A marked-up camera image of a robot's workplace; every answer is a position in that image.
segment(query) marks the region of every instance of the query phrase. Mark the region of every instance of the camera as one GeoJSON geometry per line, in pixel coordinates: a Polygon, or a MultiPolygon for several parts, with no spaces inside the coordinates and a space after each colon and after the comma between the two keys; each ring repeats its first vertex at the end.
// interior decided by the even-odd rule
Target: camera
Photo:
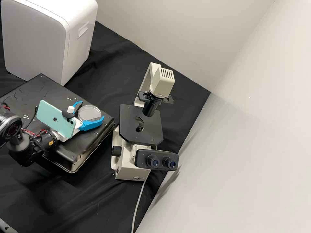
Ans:
{"type": "Polygon", "coordinates": [[[135,166],[139,168],[175,171],[178,167],[178,154],[163,150],[139,149],[136,151],[135,166]]]}
{"type": "Polygon", "coordinates": [[[11,113],[8,107],[0,107],[0,148],[20,132],[22,124],[21,118],[11,113]]]}

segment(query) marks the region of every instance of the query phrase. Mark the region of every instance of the white appliance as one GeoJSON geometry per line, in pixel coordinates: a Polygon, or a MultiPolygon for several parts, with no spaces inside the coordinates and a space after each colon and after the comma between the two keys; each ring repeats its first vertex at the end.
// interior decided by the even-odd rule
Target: white appliance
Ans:
{"type": "Polygon", "coordinates": [[[95,0],[2,0],[6,69],[65,85],[88,58],[96,14],[95,0]]]}

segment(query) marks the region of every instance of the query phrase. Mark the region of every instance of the black fabric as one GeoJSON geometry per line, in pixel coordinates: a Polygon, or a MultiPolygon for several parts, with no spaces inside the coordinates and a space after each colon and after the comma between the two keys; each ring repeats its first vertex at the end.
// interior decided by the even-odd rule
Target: black fabric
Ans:
{"type": "MultiPolygon", "coordinates": [[[[8,74],[0,54],[0,95],[23,83],[8,74]]],[[[119,104],[132,105],[150,62],[170,68],[96,23],[90,56],[66,87],[119,121],[119,104]]],[[[174,105],[162,104],[160,150],[178,153],[210,92],[174,70],[174,105]]],[[[130,232],[142,182],[115,180],[110,135],[78,173],[20,167],[0,149],[0,218],[18,232],[130,232]]],[[[138,208],[141,222],[166,172],[152,171],[138,208]]]]}

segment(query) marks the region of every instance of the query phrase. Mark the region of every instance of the white backdrop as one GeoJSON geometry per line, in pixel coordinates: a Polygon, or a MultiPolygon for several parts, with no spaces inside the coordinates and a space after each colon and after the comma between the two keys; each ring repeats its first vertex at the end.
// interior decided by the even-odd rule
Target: white backdrop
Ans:
{"type": "Polygon", "coordinates": [[[310,12],[309,0],[268,10],[138,233],[311,232],[310,12]]]}
{"type": "Polygon", "coordinates": [[[97,21],[210,91],[274,0],[97,0],[97,21]]]}

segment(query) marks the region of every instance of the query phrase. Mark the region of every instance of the smartphone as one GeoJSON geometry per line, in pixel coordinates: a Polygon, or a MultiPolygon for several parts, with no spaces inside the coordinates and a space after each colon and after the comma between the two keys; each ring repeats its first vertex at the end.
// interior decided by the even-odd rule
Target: smartphone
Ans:
{"type": "Polygon", "coordinates": [[[61,110],[44,100],[39,103],[37,119],[66,138],[71,138],[74,133],[76,120],[65,118],[61,110]]]}

